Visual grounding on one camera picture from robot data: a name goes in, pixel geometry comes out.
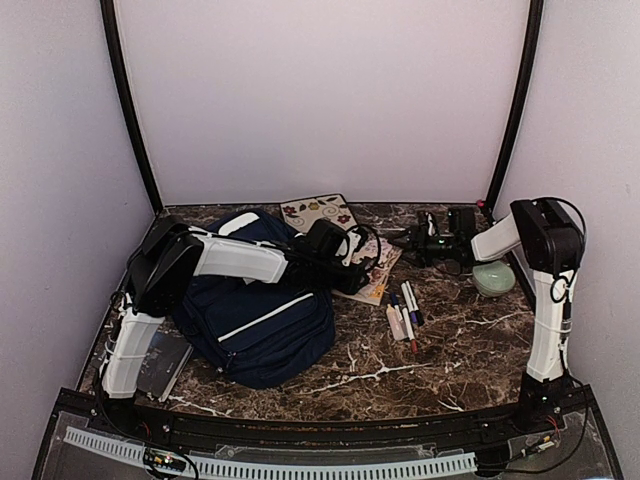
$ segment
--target green bowl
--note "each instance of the green bowl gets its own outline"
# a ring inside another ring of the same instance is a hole
[[[498,260],[473,267],[473,283],[485,297],[498,297],[515,286],[516,276],[509,265]]]

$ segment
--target brown marble surface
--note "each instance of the brown marble surface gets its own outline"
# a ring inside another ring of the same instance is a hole
[[[206,226],[246,206],[173,207],[190,224]],[[277,205],[263,207],[279,215]],[[352,204],[356,219],[385,236],[416,222],[418,210],[446,226],[444,205]],[[204,415],[262,420],[381,420],[475,410],[517,400],[529,356],[533,314],[519,286],[484,298],[469,277],[418,269],[400,260],[388,291],[411,281],[426,324],[416,330],[418,354],[395,342],[380,307],[334,297],[335,345],[316,365],[278,388],[251,390],[219,377],[202,358],[191,359],[164,404],[142,404]],[[171,322],[161,327],[175,331]],[[103,350],[109,326],[94,354]],[[93,368],[81,391],[91,391]]]

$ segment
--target white wall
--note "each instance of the white wall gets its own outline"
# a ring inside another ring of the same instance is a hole
[[[527,0],[127,0],[165,203],[484,197]]]
[[[152,219],[97,1],[0,3],[0,478],[31,478]]]
[[[570,364],[592,384],[625,474],[640,478],[640,4],[545,8],[498,213],[517,198],[557,195],[585,214]]]

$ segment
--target black vertical post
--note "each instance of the black vertical post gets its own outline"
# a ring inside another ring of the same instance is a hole
[[[107,38],[107,47],[109,49],[109,57],[111,58],[111,68],[113,69],[113,77],[116,81],[118,96],[120,97],[120,106],[124,114],[124,120],[131,139],[133,153],[142,175],[144,187],[151,206],[155,213],[162,211],[162,199],[156,185],[147,150],[144,147],[138,117],[133,106],[133,97],[129,88],[129,80],[127,79],[127,70],[124,64],[124,56],[122,54],[122,46],[120,45],[120,36],[118,34],[118,24],[116,21],[116,12],[113,0],[100,0],[102,8],[102,22],[104,23],[104,33]]]
[[[527,99],[527,91],[529,90],[529,82],[531,80],[531,72],[533,71],[533,60],[536,55],[536,47],[538,45],[538,35],[540,33],[540,24],[542,22],[542,9],[544,0],[531,0],[529,6],[529,20],[527,22],[527,31],[524,38],[524,47],[522,48],[522,58],[520,59],[520,69],[518,71],[518,79],[516,80],[516,88],[511,102],[511,111],[507,120],[507,127],[502,139],[500,154],[496,162],[491,185],[487,192],[487,198],[484,201],[484,208],[489,212],[493,211],[507,175],[509,168],[509,160],[513,153],[513,146],[516,142],[524,104]]]

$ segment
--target blue fabric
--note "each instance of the blue fabric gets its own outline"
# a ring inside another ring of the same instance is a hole
[[[229,235],[245,240],[286,242],[296,231],[262,210],[245,210],[210,225],[217,232],[247,212],[259,220]],[[215,275],[195,277],[173,320],[195,348],[231,380],[251,388],[269,388],[318,361],[333,345],[335,326],[328,290],[309,294],[294,285],[265,284]],[[236,331],[277,308],[295,302],[264,321]]]

